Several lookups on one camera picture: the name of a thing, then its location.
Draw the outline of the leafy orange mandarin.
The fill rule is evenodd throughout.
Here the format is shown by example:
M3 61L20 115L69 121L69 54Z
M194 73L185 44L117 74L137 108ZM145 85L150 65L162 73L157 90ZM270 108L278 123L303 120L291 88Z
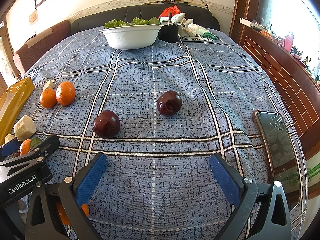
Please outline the leafy orange mandarin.
M42 140L37 137L25 140L20 146L20 155L25 155L31 150L34 150L35 148L37 148L37 146L39 146L41 142Z

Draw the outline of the large pale sugarcane chunk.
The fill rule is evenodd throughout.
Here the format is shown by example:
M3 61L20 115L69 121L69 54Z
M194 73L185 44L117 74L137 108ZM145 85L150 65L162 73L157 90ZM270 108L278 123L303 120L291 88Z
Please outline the large pale sugarcane chunk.
M25 141L29 139L36 132L36 126L30 116L24 115L14 125L15 137L19 141Z

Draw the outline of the small pale sugarcane piece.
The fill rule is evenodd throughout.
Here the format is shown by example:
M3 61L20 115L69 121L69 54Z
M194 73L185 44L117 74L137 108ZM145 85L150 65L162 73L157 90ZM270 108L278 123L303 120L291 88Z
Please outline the small pale sugarcane piece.
M55 83L52 80L48 80L44 86L42 90L46 90L46 89L54 89L55 88Z

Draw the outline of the dark red plum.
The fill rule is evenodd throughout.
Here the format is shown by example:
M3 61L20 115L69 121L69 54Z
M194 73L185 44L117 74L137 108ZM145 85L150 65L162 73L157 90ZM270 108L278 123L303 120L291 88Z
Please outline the dark red plum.
M182 99L178 92L169 90L157 100L157 109L161 115L173 116L182 107Z
M93 121L93 131L98 137L113 138L120 131L120 120L113 111L102 111Z

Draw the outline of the yellow cardboard tray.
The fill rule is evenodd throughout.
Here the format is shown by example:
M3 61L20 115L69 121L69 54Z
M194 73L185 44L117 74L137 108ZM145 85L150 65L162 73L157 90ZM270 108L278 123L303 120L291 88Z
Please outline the yellow cardboard tray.
M15 124L25 102L34 90L34 84L31 78L25 77L7 88L1 96L1 124L0 140L4 144L5 136L9 134Z

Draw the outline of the blue plaid tablecloth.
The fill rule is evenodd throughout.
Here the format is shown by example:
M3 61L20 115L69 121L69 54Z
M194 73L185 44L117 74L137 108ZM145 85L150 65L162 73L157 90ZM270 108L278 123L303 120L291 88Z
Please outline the blue plaid tablecloth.
M266 72L226 34L215 40L157 40L138 50L111 48L101 28L65 38L26 73L34 91L21 110L36 136L55 134L60 148L48 159L57 183L85 166L97 152L106 172L89 201L89 219L103 239L212 239L230 217L209 170L221 154L239 173L268 181L268 162L255 110L279 113L295 146L300 199L291 210L291 237L303 227L308 200L306 164L293 120ZM75 99L52 108L40 104L43 86L63 81ZM161 115L157 100L180 94L181 109ZM113 111L120 131L98 137L93 121Z

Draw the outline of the wooden brick-pattern cabinet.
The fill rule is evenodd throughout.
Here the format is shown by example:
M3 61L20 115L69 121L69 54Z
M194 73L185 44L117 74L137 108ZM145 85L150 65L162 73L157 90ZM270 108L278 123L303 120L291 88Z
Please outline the wooden brick-pattern cabinet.
M291 115L306 160L319 159L319 85L297 59L262 33L240 23L254 19L259 0L235 0L229 36L267 73Z

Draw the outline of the white bowl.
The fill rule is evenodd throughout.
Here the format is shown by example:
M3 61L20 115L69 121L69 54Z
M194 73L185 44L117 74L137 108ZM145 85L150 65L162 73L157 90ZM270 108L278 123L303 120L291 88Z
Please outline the white bowl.
M101 32L111 48L131 50L153 45L161 27L160 24L130 25L102 29Z

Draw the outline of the green lettuce leaves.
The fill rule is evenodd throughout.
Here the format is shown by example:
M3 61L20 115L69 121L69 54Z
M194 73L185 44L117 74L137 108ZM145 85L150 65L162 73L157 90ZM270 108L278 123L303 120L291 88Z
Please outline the green lettuce leaves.
M135 17L131 22L124 22L122 20L110 20L104 24L104 29L116 28L116 27L125 27L131 25L150 25L150 24L160 24L159 20L156 17L152 17L149 20L144 18Z

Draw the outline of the black cup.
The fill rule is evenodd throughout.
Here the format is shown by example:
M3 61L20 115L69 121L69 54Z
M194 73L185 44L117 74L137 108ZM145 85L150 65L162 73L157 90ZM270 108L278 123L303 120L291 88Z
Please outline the black cup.
M178 40L178 25L173 23L164 23L161 24L161 29L158 33L158 39L169 42L175 43Z

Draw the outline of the red plastic bag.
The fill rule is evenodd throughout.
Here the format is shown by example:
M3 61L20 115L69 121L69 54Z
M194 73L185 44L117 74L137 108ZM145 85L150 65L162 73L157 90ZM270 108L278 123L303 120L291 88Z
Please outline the red plastic bag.
M160 14L158 19L160 19L161 17L168 17L170 13L171 13L172 16L175 16L175 15L180 14L181 11L177 7L177 5L174 5L172 7L167 7L166 9L163 10L163 12Z

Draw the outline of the white work gloves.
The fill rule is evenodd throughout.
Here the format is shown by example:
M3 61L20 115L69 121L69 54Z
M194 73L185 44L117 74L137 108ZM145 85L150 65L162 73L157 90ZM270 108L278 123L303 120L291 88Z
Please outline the white work gloves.
M208 29L195 24L192 18L185 19L185 13L174 15L171 18L172 22L178 25L178 34L180 37L196 37L201 36L204 38L216 39L216 35L211 33Z

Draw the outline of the black leather sofa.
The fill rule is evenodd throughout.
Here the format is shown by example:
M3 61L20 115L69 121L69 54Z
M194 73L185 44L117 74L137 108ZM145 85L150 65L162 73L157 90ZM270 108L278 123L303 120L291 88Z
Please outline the black leather sofa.
M148 20L153 16L158 17L164 9L170 6L172 6L171 3L135 5L99 12L97 14L85 16L75 20L71 24L71 34L73 35L80 31L102 27L106 22L114 19L130 22L133 18L138 17ZM187 19L192 18L195 24L198 24L205 28L215 30L220 29L218 20L208 9L181 3L178 3L177 7L181 12L185 13L185 17Z

